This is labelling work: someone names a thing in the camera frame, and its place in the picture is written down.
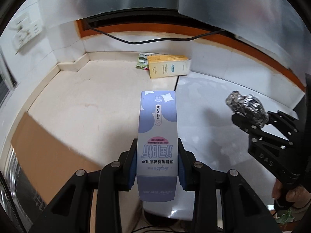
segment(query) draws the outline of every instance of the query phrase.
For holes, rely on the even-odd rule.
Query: white label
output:
[[[160,126],[162,123],[161,105],[157,104],[155,110],[155,125]]]

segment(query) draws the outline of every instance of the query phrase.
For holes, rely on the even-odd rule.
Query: green packet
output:
[[[140,68],[143,70],[149,70],[149,65],[148,65],[148,56],[153,56],[156,55],[155,53],[146,53],[146,52],[140,52],[138,55],[138,61],[136,68]]]

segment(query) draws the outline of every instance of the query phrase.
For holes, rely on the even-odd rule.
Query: crumpled aluminum foil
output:
[[[239,91],[233,91],[226,98],[226,104],[233,113],[246,117],[261,128],[269,121],[269,115],[265,112],[262,103],[254,95],[243,96]]]

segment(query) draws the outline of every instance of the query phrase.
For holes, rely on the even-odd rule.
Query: orange wooden frame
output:
[[[92,35],[98,35],[100,33],[95,32],[91,29],[84,30],[82,20],[77,20],[77,26],[79,34],[82,37],[88,37]],[[192,28],[188,26],[173,25],[173,24],[164,24],[164,23],[127,23],[127,24],[117,24],[111,26],[98,27],[97,29],[104,32],[131,32],[131,31],[144,31],[144,32],[164,32],[164,33],[175,33],[187,36],[196,36],[200,34],[207,33],[208,31]],[[268,55],[262,53],[254,47],[251,47],[245,43],[239,42],[232,38],[215,34],[211,36],[203,37],[204,39],[232,47],[236,50],[239,50],[245,54],[248,54],[267,65],[274,68],[279,73],[283,74],[295,85],[297,85],[301,90],[305,91],[304,85],[298,79],[298,77],[290,70],[282,66],[279,62],[275,61]]]

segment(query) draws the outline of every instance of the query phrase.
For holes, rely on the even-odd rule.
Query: blue gripper pad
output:
[[[131,167],[130,167],[130,173],[129,173],[129,179],[128,179],[128,189],[131,189],[135,182],[135,176],[136,176],[136,162],[137,162],[137,151],[135,151]]]
[[[181,156],[179,153],[178,153],[178,178],[180,185],[183,187],[183,190],[185,190],[186,187],[185,168],[183,166],[183,161],[181,160]]]

